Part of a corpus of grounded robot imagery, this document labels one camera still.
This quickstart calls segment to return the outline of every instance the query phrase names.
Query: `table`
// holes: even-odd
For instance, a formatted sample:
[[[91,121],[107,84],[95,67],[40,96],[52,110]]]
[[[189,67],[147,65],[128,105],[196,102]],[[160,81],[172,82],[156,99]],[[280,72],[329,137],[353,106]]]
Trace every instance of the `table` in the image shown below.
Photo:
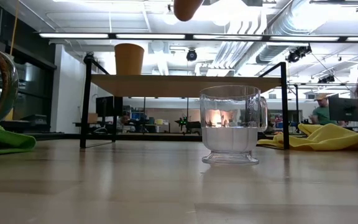
[[[0,156],[0,223],[358,223],[358,152],[258,147],[210,166],[198,142],[38,142]]]

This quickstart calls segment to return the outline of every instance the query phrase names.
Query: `hat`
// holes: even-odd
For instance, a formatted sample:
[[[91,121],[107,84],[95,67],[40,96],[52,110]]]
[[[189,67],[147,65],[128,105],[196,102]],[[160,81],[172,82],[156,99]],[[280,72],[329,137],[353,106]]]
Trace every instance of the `hat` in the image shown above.
[[[314,100],[316,101],[326,99],[328,95],[328,93],[319,93],[314,97]]]

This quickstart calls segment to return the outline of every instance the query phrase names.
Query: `yellow towel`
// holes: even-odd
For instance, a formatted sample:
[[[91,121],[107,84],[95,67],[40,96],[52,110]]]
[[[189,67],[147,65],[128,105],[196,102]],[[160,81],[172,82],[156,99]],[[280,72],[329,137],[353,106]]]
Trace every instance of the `yellow towel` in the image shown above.
[[[308,135],[308,138],[290,136],[290,149],[302,151],[333,151],[358,148],[358,133],[336,126],[335,124],[312,125],[299,124],[299,129]],[[283,135],[274,136],[273,140],[261,139],[262,146],[284,148]]]

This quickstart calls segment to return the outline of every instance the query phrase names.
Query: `green cloth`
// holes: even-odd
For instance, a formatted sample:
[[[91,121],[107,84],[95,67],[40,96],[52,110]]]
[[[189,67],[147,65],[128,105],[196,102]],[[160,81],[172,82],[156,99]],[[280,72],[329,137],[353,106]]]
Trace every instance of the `green cloth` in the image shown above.
[[[329,119],[329,108],[328,107],[317,107],[313,110],[313,115],[317,116],[318,122],[321,125],[336,124],[336,121]]]
[[[0,154],[28,152],[35,146],[35,138],[5,131],[0,126]]]

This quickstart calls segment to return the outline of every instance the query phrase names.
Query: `computer monitor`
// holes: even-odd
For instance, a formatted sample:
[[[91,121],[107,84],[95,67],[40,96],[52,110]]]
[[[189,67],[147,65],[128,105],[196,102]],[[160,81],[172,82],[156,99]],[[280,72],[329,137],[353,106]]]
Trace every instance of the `computer monitor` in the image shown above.
[[[96,99],[96,112],[98,117],[114,116],[114,97],[99,97]]]
[[[358,121],[358,99],[328,98],[329,118],[333,121]]]

